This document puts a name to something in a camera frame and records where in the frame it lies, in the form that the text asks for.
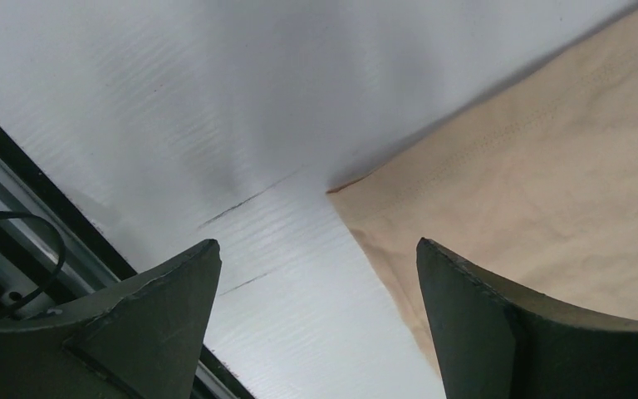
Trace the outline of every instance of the metal component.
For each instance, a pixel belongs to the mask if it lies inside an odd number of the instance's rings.
[[[549,298],[427,239],[417,269],[449,399],[638,397],[638,321]]]
[[[198,378],[192,383],[189,399],[218,399]]]
[[[60,312],[0,320],[0,397],[188,398],[220,268],[204,241]]]
[[[23,248],[20,243],[1,226],[0,254],[35,284],[44,284],[50,275],[50,270],[38,262],[37,257]],[[77,296],[60,281],[55,281],[55,283],[45,290],[45,293],[56,303],[67,303],[77,298]]]
[[[194,375],[216,399],[238,399],[202,362],[197,363]]]
[[[0,161],[0,210],[27,211],[50,220],[65,239],[68,254],[63,273],[74,283],[70,288],[84,288],[87,293],[102,289],[120,281],[86,246],[71,232],[71,230],[44,205],[30,189],[28,189],[14,174],[9,172]],[[17,239],[30,243],[32,247],[41,249],[48,258],[56,255],[49,244],[40,235],[42,228],[36,224],[13,222],[14,226],[8,233]]]
[[[135,275],[134,269],[126,260],[118,254],[101,233],[40,171],[1,127],[0,209],[27,209],[49,219],[55,226],[61,228],[68,248],[68,263],[63,269],[63,273],[73,282],[67,284],[67,287],[78,294],[90,293]],[[22,232],[18,228],[27,230],[31,226],[16,223],[15,226],[3,227],[12,227],[8,233],[20,236]],[[30,281],[21,282],[21,284],[29,283]],[[43,302],[41,299],[43,298],[33,301],[39,302],[33,305],[40,306]],[[253,399],[253,395],[206,347],[201,351],[199,358],[201,363],[206,365],[198,372],[201,375],[208,373],[205,380],[221,381],[222,385],[233,392],[233,397]]]

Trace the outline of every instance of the beige fabric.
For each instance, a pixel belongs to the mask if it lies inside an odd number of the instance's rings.
[[[415,267],[423,236],[638,319],[638,11],[329,198],[437,370]]]

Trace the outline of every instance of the black wire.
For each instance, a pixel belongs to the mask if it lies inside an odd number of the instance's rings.
[[[40,284],[35,290],[18,300],[17,302],[12,303],[6,306],[4,309],[0,310],[0,318],[7,318],[13,315],[13,313],[15,313],[18,309],[29,304],[33,299],[35,299],[38,295],[40,295],[43,291],[50,287],[57,280],[57,275],[62,271],[62,267],[65,265],[65,257],[67,252],[65,240],[62,239],[62,236],[60,235],[60,232],[57,231],[57,228],[47,219],[44,219],[35,214],[30,214],[28,212],[12,212],[0,210],[0,220],[10,219],[33,219],[43,223],[55,237],[57,263],[55,264],[55,268],[52,270],[52,273],[50,273],[50,276],[48,276],[47,280],[45,280],[44,283]]]

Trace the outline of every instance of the white surface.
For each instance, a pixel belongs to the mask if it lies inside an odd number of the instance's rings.
[[[138,270],[220,241],[259,399],[439,397],[323,193],[631,3],[1,1],[0,124]]]

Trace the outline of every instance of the black rubber strip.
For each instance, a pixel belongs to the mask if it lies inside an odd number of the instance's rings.
[[[71,232],[111,270],[116,277],[124,280],[137,272],[114,249],[80,210],[48,179],[45,173],[16,144],[0,126],[0,159],[16,174],[32,192],[37,195]],[[199,360],[238,399],[255,399],[241,382],[221,363],[207,347],[203,347]]]

